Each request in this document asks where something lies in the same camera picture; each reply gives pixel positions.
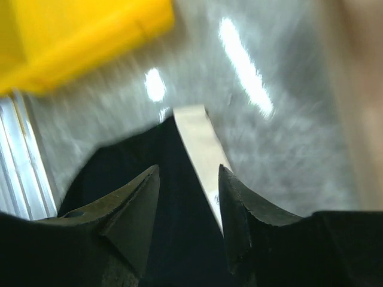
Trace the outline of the black underwear beige waistband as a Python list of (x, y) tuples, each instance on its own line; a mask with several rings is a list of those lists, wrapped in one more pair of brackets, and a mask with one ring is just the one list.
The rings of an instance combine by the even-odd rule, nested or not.
[(160, 191), (140, 286), (233, 286), (219, 208), (218, 170), (227, 163), (202, 105), (174, 109), (149, 130), (102, 146), (66, 192), (59, 216), (158, 165)]

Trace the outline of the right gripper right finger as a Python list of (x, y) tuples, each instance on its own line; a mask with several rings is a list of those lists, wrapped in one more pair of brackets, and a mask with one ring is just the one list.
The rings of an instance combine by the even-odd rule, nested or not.
[(229, 271), (237, 286), (381, 286), (382, 213), (319, 211), (300, 217), (218, 175)]

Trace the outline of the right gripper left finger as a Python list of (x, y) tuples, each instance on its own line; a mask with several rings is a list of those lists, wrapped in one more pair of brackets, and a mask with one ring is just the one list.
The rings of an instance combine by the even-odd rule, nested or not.
[(159, 197), (154, 165), (61, 217), (1, 214), (2, 286), (137, 286), (145, 274)]

